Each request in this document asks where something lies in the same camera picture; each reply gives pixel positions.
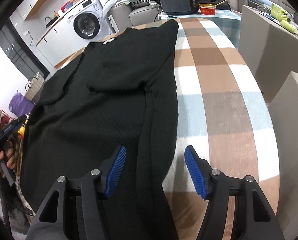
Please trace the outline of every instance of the red bowl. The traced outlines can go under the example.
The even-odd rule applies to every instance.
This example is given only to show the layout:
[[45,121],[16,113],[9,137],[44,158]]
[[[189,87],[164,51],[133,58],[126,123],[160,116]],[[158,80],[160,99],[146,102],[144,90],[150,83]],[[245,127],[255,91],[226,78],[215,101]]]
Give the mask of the red bowl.
[[215,15],[216,14],[216,6],[208,3],[199,4],[200,11],[205,15]]

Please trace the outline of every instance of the silver screw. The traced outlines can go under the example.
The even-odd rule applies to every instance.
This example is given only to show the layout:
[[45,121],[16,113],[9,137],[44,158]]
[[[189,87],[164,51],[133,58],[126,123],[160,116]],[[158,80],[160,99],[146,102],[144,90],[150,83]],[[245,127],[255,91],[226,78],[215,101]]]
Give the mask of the silver screw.
[[218,175],[220,175],[221,171],[219,171],[218,169],[213,169],[213,170],[211,171],[211,173],[212,173],[213,175],[215,175],[215,176],[218,176]]
[[98,170],[98,169],[94,169],[94,170],[91,171],[91,175],[93,175],[93,176],[96,176],[99,173],[100,173],[100,170]]
[[248,182],[253,182],[254,181],[254,178],[251,176],[251,175],[247,175],[245,177],[245,179],[248,181]]
[[57,179],[58,182],[64,182],[65,180],[66,180],[66,177],[65,176],[60,176]]

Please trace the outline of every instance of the blue checkered tablecloth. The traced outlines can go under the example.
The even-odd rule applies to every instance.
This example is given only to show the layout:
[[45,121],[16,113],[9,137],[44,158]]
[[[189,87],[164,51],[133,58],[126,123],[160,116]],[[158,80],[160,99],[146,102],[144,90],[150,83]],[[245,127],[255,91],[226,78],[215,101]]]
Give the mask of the blue checkered tablecloth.
[[232,11],[216,10],[216,15],[204,15],[200,12],[190,15],[167,15],[159,14],[161,21],[174,18],[204,18],[213,21],[220,30],[229,38],[236,49],[239,46],[241,17]]

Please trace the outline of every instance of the black kitchen appliance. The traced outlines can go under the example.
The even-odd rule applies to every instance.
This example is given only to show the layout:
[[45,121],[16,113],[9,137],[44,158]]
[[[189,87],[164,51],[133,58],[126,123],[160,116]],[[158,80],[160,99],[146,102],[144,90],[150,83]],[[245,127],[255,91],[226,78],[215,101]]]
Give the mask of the black kitchen appliance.
[[168,15],[193,14],[199,10],[199,0],[160,0],[160,3]]

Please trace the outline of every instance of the sink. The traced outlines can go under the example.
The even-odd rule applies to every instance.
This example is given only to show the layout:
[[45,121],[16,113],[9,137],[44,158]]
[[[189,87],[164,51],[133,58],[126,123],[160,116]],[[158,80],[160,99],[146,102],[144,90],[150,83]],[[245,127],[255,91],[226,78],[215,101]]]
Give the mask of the sink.
[[56,20],[58,19],[58,17],[55,17],[54,19],[52,19],[50,22],[48,22],[46,24],[46,28],[50,27]]

